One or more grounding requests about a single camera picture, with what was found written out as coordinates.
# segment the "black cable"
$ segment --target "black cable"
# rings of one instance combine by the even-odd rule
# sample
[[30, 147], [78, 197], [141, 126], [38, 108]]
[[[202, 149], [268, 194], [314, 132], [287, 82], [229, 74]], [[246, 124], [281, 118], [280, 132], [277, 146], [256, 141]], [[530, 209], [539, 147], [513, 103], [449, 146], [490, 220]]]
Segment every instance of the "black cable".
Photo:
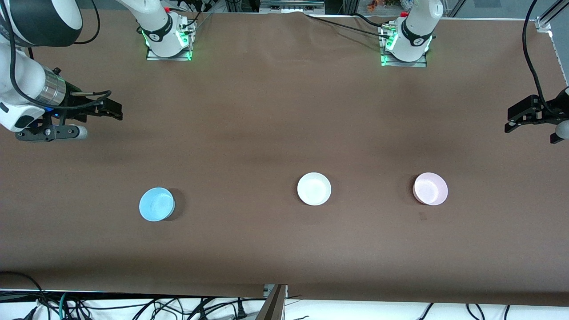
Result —
[[352, 14], [350, 14], [350, 15], [351, 15], [351, 16], [354, 16], [354, 17], [360, 17], [360, 18], [362, 18], [365, 22], [367, 22], [368, 24], [371, 24], [371, 25], [374, 26], [374, 27], [379, 27], [379, 28], [381, 28], [381, 23], [375, 23], [375, 22], [373, 22], [373, 21], [370, 21], [368, 18], [364, 17], [363, 15], [361, 15], [361, 14], [359, 14], [359, 13], [352, 13]]
[[188, 26], [191, 26], [194, 22], [197, 21], [197, 17], [199, 17], [200, 14], [201, 14], [201, 11], [198, 11], [196, 17], [195, 17], [193, 20], [191, 20], [188, 24], [184, 24], [184, 25], [182, 26], [182, 28], [186, 28], [186, 27], [188, 27]]
[[233, 305], [235, 302], [237, 302], [237, 301], [228, 302], [228, 303], [221, 303], [220, 306], [214, 307], [214, 308], [212, 308], [212, 309], [209, 309], [208, 312], [204, 313], [204, 314], [203, 314], [201, 317], [199, 317], [197, 320], [204, 320], [204, 319], [206, 319], [206, 317], [208, 316], [208, 314], [214, 312], [214, 311], [217, 310], [217, 309], [220, 309], [220, 308], [223, 308], [223, 307], [226, 307], [226, 306], [229, 306], [229, 305], [233, 307], [233, 310], [234, 310], [234, 312], [235, 312], [235, 315], [237, 315], [237, 310], [235, 309], [235, 306]]
[[477, 318], [477, 317], [472, 313], [472, 311], [470, 311], [470, 303], [467, 303], [467, 304], [466, 304], [466, 310], [468, 311], [468, 313], [470, 314], [470, 316], [471, 316], [472, 318], [474, 318], [475, 320], [486, 320], [486, 317], [484, 316], [484, 312], [482, 312], [482, 308], [480, 307], [480, 305], [477, 304], [477, 303], [474, 304], [474, 305], [478, 308], [478, 311], [480, 311], [480, 315], [482, 316], [482, 319]]
[[134, 307], [141, 307], [146, 305], [146, 303], [142, 303], [140, 305], [131, 305], [131, 306], [117, 306], [117, 307], [89, 307], [86, 306], [85, 303], [82, 303], [85, 309], [89, 310], [114, 310], [114, 309], [127, 309], [127, 308], [134, 308]]
[[142, 315], [142, 313], [144, 312], [144, 310], [146, 310], [150, 305], [154, 304], [154, 302], [156, 302], [158, 299], [152, 299], [150, 302], [148, 302], [147, 304], [145, 304], [133, 317], [133, 320], [138, 320], [138, 318], [140, 318], [140, 316]]
[[[158, 301], [155, 301], [155, 302], [154, 302], [154, 311], [152, 312], [152, 315], [150, 316], [150, 320], [155, 320], [155, 319], [156, 319], [156, 315], [157, 315], [160, 311], [162, 311], [162, 310], [164, 310], [164, 311], [166, 311], [166, 312], [168, 312], [168, 313], [173, 314], [174, 317], [176, 317], [176, 320], [178, 320], [178, 315], [177, 315], [177, 314], [175, 314], [174, 312], [172, 312], [172, 311], [170, 311], [170, 310], [165, 309], [166, 305], [168, 305], [169, 303], [171, 303], [171, 302], [173, 302], [173, 301], [175, 301], [175, 300], [176, 300], [176, 298], [174, 298], [174, 299], [172, 299], [172, 300], [166, 302], [166, 304], [162, 304], [162, 303], [160, 303], [160, 302], [158, 302]], [[156, 308], [156, 303], [158, 303], [158, 305], [160, 305], [160, 308], [159, 308], [159, 309]]]
[[510, 311], [510, 305], [506, 306], [506, 311], [504, 311], [504, 320], [508, 320], [508, 312]]
[[[11, 30], [11, 29], [12, 29], [12, 23], [9, 21], [8, 14], [7, 14], [7, 12], [6, 12], [6, 6], [4, 5], [3, 2], [2, 2], [2, 11], [3, 11], [4, 17], [6, 17], [6, 23], [10, 26], [10, 27], [9, 27], [9, 28], [10, 28], [10, 34], [11, 34], [11, 37], [10, 37], [10, 38], [11, 38], [11, 40], [14, 40], [14, 33], [13, 33], [12, 30]], [[34, 278], [32, 278], [32, 277], [30, 277], [30, 276], [28, 276], [27, 274], [22, 273], [22, 272], [16, 272], [16, 271], [0, 271], [0, 276], [5, 276], [5, 275], [18, 276], [18, 277], [23, 277], [23, 278], [26, 278], [26, 279], [30, 280], [30, 281], [36, 286], [36, 288], [38, 289], [38, 291], [39, 291], [39, 293], [40, 293], [40, 295], [41, 295], [43, 301], [44, 301], [45, 303], [48, 303], [48, 300], [47, 300], [47, 298], [46, 298], [45, 292], [43, 291], [43, 289], [42, 289], [42, 287], [39, 285], [39, 283], [34, 280]], [[48, 318], [48, 320], [51, 320], [51, 311], [50, 311], [49, 308], [47, 309], [47, 318]]]
[[88, 106], [99, 105], [103, 102], [103, 100], [105, 100], [106, 98], [108, 98], [110, 96], [111, 91], [107, 90], [107, 91], [105, 91], [106, 93], [103, 96], [99, 97], [96, 100], [88, 102], [86, 104], [75, 105], [75, 106], [60, 106], [60, 105], [50, 105], [50, 104], [40, 102], [40, 101], [38, 101], [32, 97], [29, 97], [27, 94], [25, 94], [20, 89], [20, 87], [18, 86], [18, 83], [16, 82], [16, 75], [15, 75], [16, 74], [16, 41], [14, 39], [14, 29], [12, 28], [12, 22], [10, 20], [8, 10], [6, 9], [6, 6], [3, 2], [1, 3], [0, 7], [2, 8], [2, 14], [4, 15], [4, 18], [6, 21], [6, 29], [8, 30], [8, 38], [10, 41], [10, 82], [12, 83], [14, 90], [16, 90], [16, 92], [20, 96], [22, 96], [23, 98], [25, 98], [29, 102], [36, 104], [38, 106], [42, 106], [44, 108], [67, 109], [67, 110], [82, 109], [82, 108], [86, 108]]
[[182, 306], [182, 302], [178, 298], [178, 305], [180, 306], [180, 314], [182, 315], [182, 320], [184, 320], [184, 306]]
[[75, 44], [87, 44], [89, 42], [92, 42], [99, 35], [99, 31], [101, 31], [101, 18], [99, 17], [99, 10], [97, 10], [97, 6], [95, 5], [95, 1], [91, 0], [91, 3], [93, 4], [93, 9], [95, 9], [95, 15], [97, 16], [97, 31], [91, 37], [91, 39], [89, 39], [87, 41], [77, 41], [77, 42], [75, 42]]
[[427, 317], [428, 312], [431, 310], [431, 308], [434, 304], [435, 304], [434, 302], [431, 302], [430, 304], [428, 304], [427, 308], [425, 309], [425, 311], [423, 312], [423, 315], [419, 318], [419, 320], [424, 320]]
[[382, 35], [382, 34], [378, 34], [378, 33], [375, 33], [375, 32], [370, 32], [370, 31], [366, 31], [366, 30], [362, 30], [362, 29], [358, 29], [358, 28], [346, 26], [346, 25], [344, 25], [344, 24], [339, 24], [339, 23], [332, 22], [332, 21], [329, 21], [329, 20], [320, 19], [320, 18], [318, 18], [318, 17], [313, 17], [313, 16], [311, 16], [311, 15], [307, 15], [307, 17], [309, 17], [309, 18], [311, 18], [311, 19], [314, 19], [314, 20], [318, 20], [318, 21], [322, 21], [322, 22], [334, 24], [335, 26], [339, 26], [339, 27], [343, 27], [343, 28], [347, 28], [347, 29], [359, 31], [359, 32], [362, 32], [362, 33], [364, 33], [364, 34], [371, 34], [371, 35], [378, 36], [378, 37], [380, 37], [380, 38], [385, 38], [385, 39], [389, 38], [388, 35]]
[[200, 312], [200, 316], [201, 316], [201, 317], [204, 317], [205, 320], [207, 320], [207, 318], [205, 317], [205, 310], [204, 310], [204, 307], [203, 307], [203, 306], [200, 308], [199, 312]]
[[243, 302], [241, 302], [241, 298], [237, 298], [237, 314], [235, 316], [236, 320], [243, 319], [247, 317], [247, 313], [243, 308]]
[[77, 300], [75, 306], [77, 307], [76, 310], [81, 311], [81, 314], [83, 315], [83, 318], [86, 320], [90, 320], [91, 319], [91, 311], [89, 311], [89, 309], [87, 309], [85, 307], [85, 304], [83, 303], [83, 301], [81, 300]]
[[527, 62], [527, 66], [530, 68], [531, 71], [531, 75], [534, 78], [534, 82], [535, 82], [535, 87], [537, 89], [537, 95], [539, 96], [539, 100], [541, 102], [541, 104], [543, 105], [543, 107], [549, 111], [551, 114], [555, 114], [553, 113], [553, 111], [549, 108], [547, 101], [545, 100], [545, 98], [543, 97], [543, 92], [541, 90], [541, 84], [539, 83], [539, 78], [537, 76], [537, 72], [535, 71], [535, 68], [533, 66], [533, 63], [531, 63], [531, 59], [530, 59], [530, 55], [527, 52], [527, 24], [529, 23], [530, 20], [530, 16], [531, 16], [531, 12], [533, 11], [533, 8], [535, 7], [535, 4], [537, 3], [538, 0], [533, 0], [531, 2], [530, 8], [527, 11], [526, 14], [526, 19], [523, 21], [523, 30], [522, 30], [522, 47], [523, 47], [523, 56], [526, 58], [526, 62]]

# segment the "silver metal cylinder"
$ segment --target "silver metal cylinder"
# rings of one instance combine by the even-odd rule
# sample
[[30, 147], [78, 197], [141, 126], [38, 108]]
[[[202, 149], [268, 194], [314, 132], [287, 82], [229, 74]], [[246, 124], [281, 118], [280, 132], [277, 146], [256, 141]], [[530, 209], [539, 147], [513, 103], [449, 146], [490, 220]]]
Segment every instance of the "silver metal cylinder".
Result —
[[67, 91], [65, 80], [46, 67], [43, 70], [46, 73], [46, 83], [35, 99], [45, 104], [59, 105]]

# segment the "white floor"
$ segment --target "white floor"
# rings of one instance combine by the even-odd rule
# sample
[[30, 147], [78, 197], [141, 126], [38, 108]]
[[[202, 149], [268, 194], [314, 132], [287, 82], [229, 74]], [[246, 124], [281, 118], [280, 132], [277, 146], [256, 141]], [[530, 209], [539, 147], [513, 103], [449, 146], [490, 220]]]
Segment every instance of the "white floor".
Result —
[[[233, 301], [234, 298], [220, 298], [212, 304]], [[91, 307], [112, 307], [124, 305], [136, 305], [149, 300], [106, 300], [89, 301], [86, 305]], [[308, 320], [417, 320], [427, 303], [408, 302], [353, 302], [353, 301], [317, 301], [317, 300], [288, 300], [285, 308], [284, 320], [297, 320], [308, 316]], [[182, 299], [185, 311], [191, 311], [199, 303], [199, 299]], [[262, 301], [244, 302], [246, 313], [253, 313], [261, 308]], [[13, 320], [23, 318], [35, 306], [34, 302], [0, 303], [0, 320]], [[179, 309], [177, 302], [170, 304]], [[486, 320], [502, 320], [505, 306], [481, 305]], [[130, 320], [140, 307], [117, 310], [92, 310], [93, 320]], [[148, 308], [139, 320], [150, 319], [153, 307]], [[474, 305], [471, 305], [473, 313], [480, 317]], [[220, 319], [233, 314], [230, 306], [219, 309], [208, 316], [209, 320]], [[34, 315], [34, 320], [47, 319], [45, 307], [40, 307]], [[57, 314], [52, 312], [52, 319], [57, 320]], [[569, 319], [569, 307], [540, 307], [540, 306], [512, 306], [508, 314], [508, 320], [522, 319], [546, 319], [567, 320]], [[156, 320], [176, 320], [174, 315], [160, 312]], [[435, 303], [431, 308], [426, 320], [473, 320], [467, 313], [464, 304]]]

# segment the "gray metal bracket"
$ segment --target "gray metal bracket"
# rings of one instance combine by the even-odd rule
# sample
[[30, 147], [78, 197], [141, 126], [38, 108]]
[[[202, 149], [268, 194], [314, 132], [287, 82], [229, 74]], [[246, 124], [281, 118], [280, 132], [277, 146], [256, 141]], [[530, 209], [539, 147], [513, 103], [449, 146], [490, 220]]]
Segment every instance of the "gray metal bracket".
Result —
[[285, 310], [285, 299], [288, 292], [287, 285], [265, 285], [265, 289], [270, 291], [267, 300], [263, 303], [261, 311], [255, 320], [282, 320]]
[[556, 0], [543, 14], [535, 19], [537, 32], [551, 31], [551, 21], [567, 6], [569, 6], [569, 0]]
[[539, 17], [537, 17], [537, 19], [535, 20], [535, 28], [539, 33], [547, 33], [551, 31], [551, 24], [547, 23], [546, 25], [543, 25], [543, 21], [541, 21]]

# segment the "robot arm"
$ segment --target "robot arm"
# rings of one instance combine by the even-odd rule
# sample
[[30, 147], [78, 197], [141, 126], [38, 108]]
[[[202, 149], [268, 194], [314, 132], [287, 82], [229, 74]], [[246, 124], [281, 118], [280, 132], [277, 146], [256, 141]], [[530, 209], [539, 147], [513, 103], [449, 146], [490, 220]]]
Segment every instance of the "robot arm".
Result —
[[166, 12], [160, 0], [117, 0], [123, 4], [142, 28], [146, 43], [154, 54], [169, 58], [189, 46], [188, 18]]
[[427, 52], [432, 32], [443, 12], [440, 0], [415, 1], [409, 16], [390, 22], [395, 25], [395, 33], [386, 49], [401, 61], [419, 60]]
[[[149, 49], [157, 56], [175, 56], [189, 45], [191, 23], [186, 17], [167, 12], [159, 0], [117, 1], [136, 17]], [[69, 119], [122, 119], [121, 105], [108, 99], [110, 91], [91, 100], [60, 77], [59, 71], [15, 49], [73, 44], [83, 27], [75, 0], [0, 0], [0, 6], [0, 34], [5, 38], [0, 37], [0, 124], [16, 132], [19, 140], [52, 141], [86, 137], [84, 127], [65, 126]], [[59, 119], [58, 126], [52, 118]]]
[[547, 101], [547, 109], [539, 102], [537, 95], [531, 95], [508, 108], [508, 123], [504, 132], [510, 133], [522, 125], [553, 124], [555, 133], [550, 136], [550, 143], [555, 144], [569, 139], [569, 87], [556, 98]]

